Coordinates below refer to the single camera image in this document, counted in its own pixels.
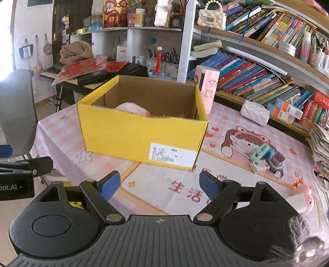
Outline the white small device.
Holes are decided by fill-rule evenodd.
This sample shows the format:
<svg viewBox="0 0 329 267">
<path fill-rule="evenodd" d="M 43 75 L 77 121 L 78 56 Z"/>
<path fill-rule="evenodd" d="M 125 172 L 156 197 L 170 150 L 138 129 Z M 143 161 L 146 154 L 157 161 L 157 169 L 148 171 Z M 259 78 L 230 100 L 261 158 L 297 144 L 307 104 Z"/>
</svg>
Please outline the white small device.
<svg viewBox="0 0 329 267">
<path fill-rule="evenodd" d="M 251 161 L 249 167 L 254 174 L 266 172 L 270 169 L 270 166 L 265 160 Z"/>
</svg>

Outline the pink checkered tablecloth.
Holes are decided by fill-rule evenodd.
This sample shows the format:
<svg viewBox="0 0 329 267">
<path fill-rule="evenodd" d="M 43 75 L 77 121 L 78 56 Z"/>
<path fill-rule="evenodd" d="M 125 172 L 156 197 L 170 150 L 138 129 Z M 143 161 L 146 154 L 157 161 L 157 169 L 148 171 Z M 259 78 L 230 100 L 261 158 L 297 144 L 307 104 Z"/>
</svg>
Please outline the pink checkered tablecloth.
<svg viewBox="0 0 329 267">
<path fill-rule="evenodd" d="M 73 185 L 100 180 L 117 170 L 120 186 L 110 202 L 124 216 L 195 216 L 210 201 L 198 182 L 200 173 L 208 171 L 219 180 L 243 186 L 267 182 L 283 197 L 293 199 L 295 206 L 301 206 L 296 188 L 307 185 L 314 207 L 306 218 L 316 233 L 326 230 L 328 207 L 316 186 L 309 147 L 220 104 L 212 107 L 198 153 L 151 144 L 147 162 L 141 163 L 91 152 L 85 147 L 75 106 L 41 120 L 35 146 L 41 156 L 53 159 L 55 170 Z"/>
</svg>

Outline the grey chair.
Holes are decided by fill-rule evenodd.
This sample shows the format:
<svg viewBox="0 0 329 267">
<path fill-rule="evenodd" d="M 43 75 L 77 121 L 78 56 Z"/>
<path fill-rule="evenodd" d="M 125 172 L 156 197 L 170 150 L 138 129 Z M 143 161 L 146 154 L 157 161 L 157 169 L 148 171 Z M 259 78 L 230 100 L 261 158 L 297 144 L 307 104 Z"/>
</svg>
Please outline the grey chair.
<svg viewBox="0 0 329 267">
<path fill-rule="evenodd" d="M 30 153 L 37 124 L 32 75 L 15 70 L 1 81 L 1 144 L 11 145 L 12 157 Z"/>
</svg>

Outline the white charger block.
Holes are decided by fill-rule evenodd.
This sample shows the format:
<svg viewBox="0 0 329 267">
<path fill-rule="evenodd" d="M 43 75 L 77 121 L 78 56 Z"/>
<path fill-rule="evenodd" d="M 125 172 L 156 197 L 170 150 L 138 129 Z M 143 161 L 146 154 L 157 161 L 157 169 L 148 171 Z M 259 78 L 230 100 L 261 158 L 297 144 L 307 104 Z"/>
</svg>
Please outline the white charger block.
<svg viewBox="0 0 329 267">
<path fill-rule="evenodd" d="M 307 211 L 307 202 L 302 193 L 286 197 L 285 200 L 297 211 L 297 213 L 303 214 Z"/>
</svg>

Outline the yellow cardboard box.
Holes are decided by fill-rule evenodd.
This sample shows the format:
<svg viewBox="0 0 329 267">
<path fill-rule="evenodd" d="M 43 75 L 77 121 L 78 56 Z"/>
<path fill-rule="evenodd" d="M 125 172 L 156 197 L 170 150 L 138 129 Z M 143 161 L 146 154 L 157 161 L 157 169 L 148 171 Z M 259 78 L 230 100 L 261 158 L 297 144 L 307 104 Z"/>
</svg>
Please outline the yellow cardboard box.
<svg viewBox="0 0 329 267">
<path fill-rule="evenodd" d="M 151 113 L 115 108 L 132 102 Z M 208 128 L 197 86 L 116 76 L 77 103 L 87 150 L 121 159 L 192 170 Z"/>
</svg>

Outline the pink pig toy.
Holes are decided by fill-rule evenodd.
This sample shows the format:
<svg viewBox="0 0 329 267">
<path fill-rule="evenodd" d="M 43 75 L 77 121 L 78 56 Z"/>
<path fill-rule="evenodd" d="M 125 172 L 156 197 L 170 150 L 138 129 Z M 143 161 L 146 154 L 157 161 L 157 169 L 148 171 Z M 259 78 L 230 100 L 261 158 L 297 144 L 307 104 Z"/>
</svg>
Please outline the pink pig toy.
<svg viewBox="0 0 329 267">
<path fill-rule="evenodd" d="M 302 194 L 305 199 L 305 211 L 302 213 L 309 213 L 313 210 L 314 207 L 314 198 L 312 196 L 312 186 L 306 184 L 305 182 L 301 182 L 299 180 L 297 188 L 293 191 L 293 195 L 300 195 Z"/>
</svg>

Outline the white quilted pouch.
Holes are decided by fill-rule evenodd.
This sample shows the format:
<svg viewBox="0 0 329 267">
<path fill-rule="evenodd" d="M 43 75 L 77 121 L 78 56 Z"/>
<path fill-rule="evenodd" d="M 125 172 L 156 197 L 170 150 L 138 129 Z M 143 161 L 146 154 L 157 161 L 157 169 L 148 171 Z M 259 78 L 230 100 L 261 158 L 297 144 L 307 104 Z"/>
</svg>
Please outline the white quilted pouch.
<svg viewBox="0 0 329 267">
<path fill-rule="evenodd" d="M 261 126 L 265 126 L 270 119 L 270 112 L 265 107 L 248 100 L 243 103 L 240 114 Z"/>
</svg>

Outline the pink plush in box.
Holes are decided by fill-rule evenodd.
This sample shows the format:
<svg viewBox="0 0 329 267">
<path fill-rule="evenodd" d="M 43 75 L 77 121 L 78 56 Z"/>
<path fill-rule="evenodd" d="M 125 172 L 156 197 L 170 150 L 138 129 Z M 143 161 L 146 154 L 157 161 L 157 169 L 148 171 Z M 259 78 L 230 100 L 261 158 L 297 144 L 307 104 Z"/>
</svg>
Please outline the pink plush in box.
<svg viewBox="0 0 329 267">
<path fill-rule="evenodd" d="M 120 104 L 115 109 L 118 111 L 128 112 L 128 113 L 145 116 L 145 117 L 151 116 L 151 113 L 148 110 L 146 110 L 145 108 L 142 108 L 132 102 L 125 102 L 123 104 Z"/>
</svg>

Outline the black keyboard piano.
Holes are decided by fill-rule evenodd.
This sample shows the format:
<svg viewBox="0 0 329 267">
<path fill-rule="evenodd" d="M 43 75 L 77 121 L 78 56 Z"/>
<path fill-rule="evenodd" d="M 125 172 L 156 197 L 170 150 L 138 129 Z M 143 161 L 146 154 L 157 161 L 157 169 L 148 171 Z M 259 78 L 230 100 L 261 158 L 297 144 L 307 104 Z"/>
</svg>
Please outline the black keyboard piano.
<svg viewBox="0 0 329 267">
<path fill-rule="evenodd" d="M 67 79 L 66 83 L 72 83 L 77 86 L 88 87 L 98 83 L 103 84 L 117 75 L 148 77 L 146 66 L 129 62 L 108 61 L 105 70 L 95 71 L 89 74 L 80 75 Z"/>
</svg>

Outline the orange white small box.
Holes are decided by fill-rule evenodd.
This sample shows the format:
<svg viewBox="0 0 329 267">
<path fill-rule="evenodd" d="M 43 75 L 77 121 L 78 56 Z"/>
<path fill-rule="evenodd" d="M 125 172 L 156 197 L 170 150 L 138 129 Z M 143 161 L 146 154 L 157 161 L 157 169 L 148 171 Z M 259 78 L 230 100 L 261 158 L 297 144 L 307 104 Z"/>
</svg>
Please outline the orange white small box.
<svg viewBox="0 0 329 267">
<path fill-rule="evenodd" d="M 289 124 L 292 124 L 295 120 L 300 120 L 303 116 L 302 110 L 280 98 L 276 98 L 274 104 L 268 104 L 267 109 L 272 116 Z"/>
</svg>

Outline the stack of magazines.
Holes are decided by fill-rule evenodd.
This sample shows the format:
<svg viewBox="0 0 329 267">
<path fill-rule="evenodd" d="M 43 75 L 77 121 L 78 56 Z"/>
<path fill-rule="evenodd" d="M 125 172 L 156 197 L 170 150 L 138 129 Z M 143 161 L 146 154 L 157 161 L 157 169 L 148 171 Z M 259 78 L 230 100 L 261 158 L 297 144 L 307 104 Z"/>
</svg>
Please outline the stack of magazines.
<svg viewBox="0 0 329 267">
<path fill-rule="evenodd" d="M 315 175 L 319 186 L 328 191 L 328 131 L 318 125 L 309 130 L 307 139 L 315 162 Z"/>
</svg>

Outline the red paper sheets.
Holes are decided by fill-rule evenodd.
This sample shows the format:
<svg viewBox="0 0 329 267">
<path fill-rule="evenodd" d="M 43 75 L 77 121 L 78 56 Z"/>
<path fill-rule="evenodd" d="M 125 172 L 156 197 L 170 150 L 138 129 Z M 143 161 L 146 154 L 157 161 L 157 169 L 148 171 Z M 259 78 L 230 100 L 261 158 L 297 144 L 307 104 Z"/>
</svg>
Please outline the red paper sheets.
<svg viewBox="0 0 329 267">
<path fill-rule="evenodd" d="M 89 74 L 99 70 L 105 70 L 108 60 L 100 57 L 81 60 L 66 66 L 63 66 L 59 74 L 57 74 L 53 85 L 65 82 L 67 79 L 78 77 L 80 75 Z"/>
</svg>

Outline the pink cylindrical box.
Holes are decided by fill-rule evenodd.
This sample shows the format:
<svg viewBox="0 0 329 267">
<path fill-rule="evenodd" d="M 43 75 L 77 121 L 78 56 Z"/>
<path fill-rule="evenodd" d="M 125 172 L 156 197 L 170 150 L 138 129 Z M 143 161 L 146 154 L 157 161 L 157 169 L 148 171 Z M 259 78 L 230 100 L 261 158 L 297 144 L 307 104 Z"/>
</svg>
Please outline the pink cylindrical box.
<svg viewBox="0 0 329 267">
<path fill-rule="evenodd" d="M 220 71 L 206 66 L 198 65 L 196 67 L 193 84 L 196 85 L 201 93 L 202 103 L 206 114 L 209 115 L 214 102 Z"/>
</svg>

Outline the brown cloth bundle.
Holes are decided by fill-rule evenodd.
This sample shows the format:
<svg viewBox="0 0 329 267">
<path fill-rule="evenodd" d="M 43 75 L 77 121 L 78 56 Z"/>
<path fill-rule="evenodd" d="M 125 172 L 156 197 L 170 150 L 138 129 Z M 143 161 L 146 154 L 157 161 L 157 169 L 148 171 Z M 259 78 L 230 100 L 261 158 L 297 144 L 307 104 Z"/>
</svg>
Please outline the brown cloth bundle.
<svg viewBox="0 0 329 267">
<path fill-rule="evenodd" d="M 93 57 L 92 47 L 86 41 L 76 41 L 69 45 L 62 45 L 60 50 L 60 63 L 63 65 Z"/>
</svg>

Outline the red bottle white cap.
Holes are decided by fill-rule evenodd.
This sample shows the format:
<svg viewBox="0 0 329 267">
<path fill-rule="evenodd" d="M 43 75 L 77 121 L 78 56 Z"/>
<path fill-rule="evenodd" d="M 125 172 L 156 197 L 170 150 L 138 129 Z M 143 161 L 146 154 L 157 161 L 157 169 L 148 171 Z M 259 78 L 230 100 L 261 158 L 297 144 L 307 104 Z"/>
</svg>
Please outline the red bottle white cap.
<svg viewBox="0 0 329 267">
<path fill-rule="evenodd" d="M 155 75 L 159 75 L 161 71 L 161 61 L 162 61 L 162 46 L 157 47 L 157 53 L 156 53 L 156 67 L 154 70 Z"/>
</svg>

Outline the red fortune god poster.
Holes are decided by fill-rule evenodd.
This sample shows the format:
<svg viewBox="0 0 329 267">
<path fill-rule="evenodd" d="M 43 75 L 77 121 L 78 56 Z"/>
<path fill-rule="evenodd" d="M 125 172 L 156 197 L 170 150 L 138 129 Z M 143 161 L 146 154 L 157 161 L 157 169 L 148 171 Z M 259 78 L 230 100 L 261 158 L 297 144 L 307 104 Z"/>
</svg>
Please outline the red fortune god poster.
<svg viewBox="0 0 329 267">
<path fill-rule="evenodd" d="M 129 2 L 106 0 L 103 3 L 103 28 L 127 27 Z"/>
</svg>

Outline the cream quilted pearl handbag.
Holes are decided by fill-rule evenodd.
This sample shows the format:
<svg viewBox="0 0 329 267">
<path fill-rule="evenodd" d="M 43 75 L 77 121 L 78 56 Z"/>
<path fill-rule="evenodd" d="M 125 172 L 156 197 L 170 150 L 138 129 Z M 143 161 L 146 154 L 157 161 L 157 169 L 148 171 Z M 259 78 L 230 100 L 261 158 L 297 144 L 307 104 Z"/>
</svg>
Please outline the cream quilted pearl handbag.
<svg viewBox="0 0 329 267">
<path fill-rule="evenodd" d="M 218 9 L 210 10 L 209 6 L 212 4 L 218 5 Z M 223 11 L 222 4 L 219 1 L 210 0 L 204 9 L 199 10 L 197 24 L 223 31 L 226 29 L 226 19 L 227 14 Z"/>
</svg>

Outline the white yellow bottle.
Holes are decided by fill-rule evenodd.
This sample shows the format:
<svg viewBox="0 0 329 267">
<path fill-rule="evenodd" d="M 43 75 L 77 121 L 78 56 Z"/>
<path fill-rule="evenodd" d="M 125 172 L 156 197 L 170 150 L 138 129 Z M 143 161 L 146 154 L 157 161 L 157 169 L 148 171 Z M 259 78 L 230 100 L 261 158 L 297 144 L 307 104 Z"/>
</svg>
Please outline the white yellow bottle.
<svg viewBox="0 0 329 267">
<path fill-rule="evenodd" d="M 144 26 L 144 19 L 146 15 L 146 10 L 143 8 L 137 8 L 135 12 L 135 27 L 143 27 Z"/>
</svg>

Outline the white bookshelf frame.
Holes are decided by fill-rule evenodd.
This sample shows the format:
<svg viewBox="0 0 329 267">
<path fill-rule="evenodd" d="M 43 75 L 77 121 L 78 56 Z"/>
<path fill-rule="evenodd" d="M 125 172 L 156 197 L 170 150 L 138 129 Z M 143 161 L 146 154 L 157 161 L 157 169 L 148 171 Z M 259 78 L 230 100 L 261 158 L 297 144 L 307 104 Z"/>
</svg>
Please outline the white bookshelf frame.
<svg viewBox="0 0 329 267">
<path fill-rule="evenodd" d="M 111 56 L 113 52 L 120 52 L 119 46 L 125 46 L 125 55 L 121 58 L 129 62 L 132 62 L 134 56 L 146 56 L 149 51 L 158 46 L 161 46 L 164 51 L 177 48 L 180 58 L 175 79 L 177 82 L 186 82 L 188 71 L 197 63 L 197 58 L 191 56 L 193 42 L 195 40 L 211 42 L 219 39 L 225 51 L 244 56 L 270 68 L 284 78 L 302 81 L 314 89 L 328 94 L 328 77 L 298 58 L 254 39 L 241 37 L 236 33 L 196 25 L 197 8 L 203 7 L 203 1 L 188 2 L 183 30 L 161 27 L 108 28 L 73 35 L 70 40 L 91 41 L 95 55 Z"/>
</svg>

